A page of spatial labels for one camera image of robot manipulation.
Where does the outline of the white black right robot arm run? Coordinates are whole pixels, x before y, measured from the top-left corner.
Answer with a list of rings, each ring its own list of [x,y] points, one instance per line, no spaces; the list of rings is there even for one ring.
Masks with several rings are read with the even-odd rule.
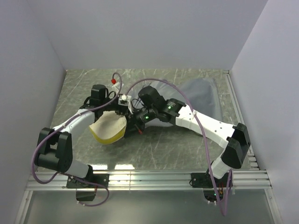
[[[164,99],[152,86],[146,86],[138,93],[143,103],[134,109],[131,97],[122,95],[119,104],[128,107],[127,124],[143,131],[145,124],[159,119],[162,122],[187,128],[206,136],[223,148],[223,152],[211,163],[206,176],[200,180],[204,187],[217,186],[231,169],[240,169],[250,148],[251,142],[247,127],[238,123],[227,124],[192,109],[177,99]]]

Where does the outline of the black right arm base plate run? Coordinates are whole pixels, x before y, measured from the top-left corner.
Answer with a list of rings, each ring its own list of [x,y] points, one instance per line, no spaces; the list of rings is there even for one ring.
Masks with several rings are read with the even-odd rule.
[[[229,173],[226,173],[221,179],[217,179],[216,177],[214,178],[217,188],[227,186],[228,175]],[[203,188],[203,189],[213,188],[211,176],[208,172],[191,173],[191,180],[189,181],[189,184],[193,188]]]

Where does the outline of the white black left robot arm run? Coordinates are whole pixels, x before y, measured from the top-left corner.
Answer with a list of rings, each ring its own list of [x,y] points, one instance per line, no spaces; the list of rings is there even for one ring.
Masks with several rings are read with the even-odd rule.
[[[111,97],[106,86],[94,85],[91,95],[72,117],[54,128],[43,128],[31,166],[54,170],[84,188],[106,184],[108,178],[97,176],[91,165],[73,158],[72,142],[86,129],[102,145],[112,144],[124,137],[127,126],[125,113],[129,107],[119,103],[121,87],[121,84],[114,84],[114,96]]]

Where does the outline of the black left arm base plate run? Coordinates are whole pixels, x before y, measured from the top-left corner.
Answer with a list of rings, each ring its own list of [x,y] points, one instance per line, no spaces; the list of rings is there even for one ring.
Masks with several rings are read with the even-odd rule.
[[[94,174],[91,180],[78,177],[68,177],[66,187],[68,189],[91,189],[97,187],[86,182],[96,183],[107,187],[109,182],[109,174]]]

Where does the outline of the grey pillowcase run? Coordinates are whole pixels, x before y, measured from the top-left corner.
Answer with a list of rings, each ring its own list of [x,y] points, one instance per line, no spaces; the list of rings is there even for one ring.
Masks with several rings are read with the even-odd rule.
[[[147,84],[137,85],[131,90],[132,104],[136,109],[143,107],[138,93],[146,86],[154,87],[166,100],[174,98],[186,102],[185,98],[173,87],[163,82],[150,81]],[[218,121],[223,121],[217,86],[212,78],[189,79],[177,87],[186,95],[194,110]]]

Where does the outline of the cream quilted pillow yellow edge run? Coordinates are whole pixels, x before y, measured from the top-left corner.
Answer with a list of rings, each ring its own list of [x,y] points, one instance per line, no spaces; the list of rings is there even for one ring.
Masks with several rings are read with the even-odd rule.
[[[109,145],[124,137],[127,120],[115,111],[104,111],[103,115],[89,126],[93,137],[102,145]]]

